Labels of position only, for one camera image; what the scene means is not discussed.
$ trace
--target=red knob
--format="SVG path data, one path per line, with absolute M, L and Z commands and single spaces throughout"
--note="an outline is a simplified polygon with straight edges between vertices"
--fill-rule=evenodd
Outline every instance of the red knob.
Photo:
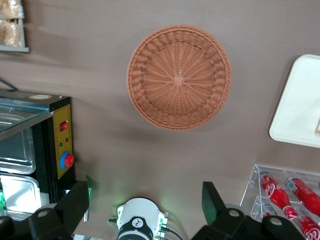
M 69 167 L 72 167 L 72 165 L 74 164 L 74 161 L 75 161 L 75 156 L 73 156 L 72 154 L 68 154 L 67 156 L 65 156 L 63 164 L 67 168 L 69 168 Z

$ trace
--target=wicker basket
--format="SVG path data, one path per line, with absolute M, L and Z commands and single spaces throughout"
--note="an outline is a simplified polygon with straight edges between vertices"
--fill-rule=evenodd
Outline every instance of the wicker basket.
M 226 102 L 231 66 L 220 43 L 190 25 L 171 25 L 147 36 L 127 69 L 136 110 L 167 130 L 187 131 L 209 122 Z

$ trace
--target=yellow control panel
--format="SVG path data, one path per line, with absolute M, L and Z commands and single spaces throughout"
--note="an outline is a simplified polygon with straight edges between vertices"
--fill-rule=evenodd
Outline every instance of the yellow control panel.
M 53 112 L 53 127 L 57 177 L 60 179 L 74 164 L 70 105 Z

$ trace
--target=screw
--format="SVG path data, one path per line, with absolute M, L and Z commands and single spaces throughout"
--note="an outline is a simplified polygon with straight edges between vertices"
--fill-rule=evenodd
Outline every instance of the screw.
M 237 217 L 240 216 L 240 213 L 237 212 L 236 210 L 233 210 L 233 209 L 229 211 L 229 214 L 230 214 L 232 217 L 235 217 L 235 218 L 237 218 Z
M 42 217 L 46 216 L 48 213 L 49 213 L 48 210 L 44 210 L 44 211 L 39 212 L 37 216 L 38 216 L 38 218 L 42 218 Z
M 282 222 L 280 221 L 280 219 L 275 218 L 275 217 L 270 218 L 270 222 L 273 225 L 276 225 L 276 226 L 281 226 L 282 225 Z

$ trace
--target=coca-cola bottle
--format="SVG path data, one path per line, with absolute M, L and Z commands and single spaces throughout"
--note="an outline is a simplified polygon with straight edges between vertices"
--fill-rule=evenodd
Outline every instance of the coca-cola bottle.
M 293 221 L 308 240 L 320 240 L 320 227 L 312 220 L 309 213 L 302 207 L 296 208 L 298 217 Z
M 260 185 L 270 201 L 279 207 L 288 219 L 294 219 L 298 216 L 298 213 L 290 204 L 286 191 L 268 172 L 260 172 Z
M 290 177 L 285 185 L 310 212 L 320 217 L 320 197 L 299 177 Z
M 278 216 L 276 210 L 270 204 L 262 203 L 261 208 L 262 208 L 262 217 L 263 218 L 266 216 Z

